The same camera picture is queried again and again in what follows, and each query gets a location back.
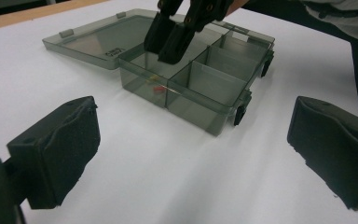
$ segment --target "white tabletop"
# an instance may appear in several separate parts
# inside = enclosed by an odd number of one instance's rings
[[[118,71],[47,51],[42,38],[157,0],[114,0],[0,29],[0,157],[59,105],[93,95],[102,141],[61,207],[22,208],[28,223],[358,224],[286,142],[298,95],[358,115],[350,44],[239,10],[226,21],[276,38],[241,124],[207,134],[122,89]],[[185,14],[188,1],[179,13]]]

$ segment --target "sleeve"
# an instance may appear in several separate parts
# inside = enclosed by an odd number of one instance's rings
[[[344,33],[358,38],[358,0],[311,1],[303,3],[312,17],[330,22]]]

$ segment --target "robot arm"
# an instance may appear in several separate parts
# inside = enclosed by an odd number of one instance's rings
[[[212,21],[225,18],[233,0],[191,0],[183,23],[170,20],[183,0],[159,0],[156,15],[145,38],[145,50],[158,54],[164,63],[178,63],[196,32]]]

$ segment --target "clear plastic box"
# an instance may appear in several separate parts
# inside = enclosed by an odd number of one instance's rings
[[[219,135],[241,121],[250,86],[273,58],[274,38],[226,22],[196,33],[183,59],[158,61],[143,42],[156,12],[134,9],[43,40],[57,51],[106,69],[119,68],[125,90]],[[174,20],[182,21],[183,16]]]

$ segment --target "small red object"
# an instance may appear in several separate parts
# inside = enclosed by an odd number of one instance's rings
[[[164,86],[155,86],[155,87],[153,87],[153,92],[163,93],[163,92],[165,92],[165,87]]]

